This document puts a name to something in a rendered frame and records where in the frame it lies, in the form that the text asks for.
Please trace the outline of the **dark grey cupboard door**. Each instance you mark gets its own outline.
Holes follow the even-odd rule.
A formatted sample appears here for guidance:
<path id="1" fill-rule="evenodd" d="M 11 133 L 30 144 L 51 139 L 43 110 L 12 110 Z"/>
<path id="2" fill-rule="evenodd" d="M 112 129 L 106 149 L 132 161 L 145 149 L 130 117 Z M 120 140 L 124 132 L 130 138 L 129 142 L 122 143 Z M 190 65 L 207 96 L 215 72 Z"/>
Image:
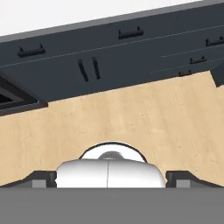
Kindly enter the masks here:
<path id="1" fill-rule="evenodd" d="M 90 57 L 97 58 L 101 76 L 96 79 L 92 61 L 94 90 L 101 92 L 154 81 L 162 50 L 157 41 L 143 41 L 92 51 Z"/>
<path id="2" fill-rule="evenodd" d="M 3 68 L 4 75 L 13 83 L 45 102 L 88 95 L 95 91 L 88 67 L 84 64 L 88 82 L 81 74 L 78 56 L 43 59 Z"/>

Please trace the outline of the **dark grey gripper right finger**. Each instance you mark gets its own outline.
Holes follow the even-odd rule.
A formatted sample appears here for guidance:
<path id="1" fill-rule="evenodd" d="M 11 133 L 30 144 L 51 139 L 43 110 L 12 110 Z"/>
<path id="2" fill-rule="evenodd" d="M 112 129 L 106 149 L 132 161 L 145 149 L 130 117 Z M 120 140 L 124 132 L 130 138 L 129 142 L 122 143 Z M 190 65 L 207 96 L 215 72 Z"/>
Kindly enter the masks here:
<path id="1" fill-rule="evenodd" d="M 212 182 L 199 179 L 189 171 L 167 171 L 165 174 L 166 187 L 195 188 L 195 187 L 219 187 Z"/>

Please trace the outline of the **dark grey cupboard run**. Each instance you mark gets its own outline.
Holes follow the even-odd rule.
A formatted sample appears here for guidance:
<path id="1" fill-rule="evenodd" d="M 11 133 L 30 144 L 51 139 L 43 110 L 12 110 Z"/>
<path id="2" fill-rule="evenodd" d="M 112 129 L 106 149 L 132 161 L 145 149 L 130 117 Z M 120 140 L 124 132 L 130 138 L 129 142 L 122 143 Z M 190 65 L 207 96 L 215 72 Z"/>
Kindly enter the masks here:
<path id="1" fill-rule="evenodd" d="M 0 38 L 0 74 L 44 102 L 200 71 L 224 84 L 224 0 Z"/>

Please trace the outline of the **white round domed object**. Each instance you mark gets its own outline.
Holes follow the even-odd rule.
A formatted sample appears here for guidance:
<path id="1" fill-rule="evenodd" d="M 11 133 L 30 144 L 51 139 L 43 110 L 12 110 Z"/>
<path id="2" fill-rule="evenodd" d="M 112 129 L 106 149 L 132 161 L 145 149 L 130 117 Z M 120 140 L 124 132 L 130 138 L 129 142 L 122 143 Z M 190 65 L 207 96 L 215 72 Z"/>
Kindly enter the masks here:
<path id="1" fill-rule="evenodd" d="M 57 169 L 58 188 L 165 188 L 161 171 L 136 148 L 98 143 Z"/>

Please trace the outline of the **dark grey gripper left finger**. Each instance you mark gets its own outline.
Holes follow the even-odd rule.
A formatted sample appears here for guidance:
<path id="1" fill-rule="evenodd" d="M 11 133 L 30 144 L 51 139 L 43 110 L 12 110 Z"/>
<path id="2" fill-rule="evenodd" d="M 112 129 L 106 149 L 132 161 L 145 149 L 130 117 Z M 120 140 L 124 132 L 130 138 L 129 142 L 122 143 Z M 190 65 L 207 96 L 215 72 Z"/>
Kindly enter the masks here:
<path id="1" fill-rule="evenodd" d="M 33 171 L 27 177 L 2 185 L 2 188 L 56 188 L 56 171 Z"/>

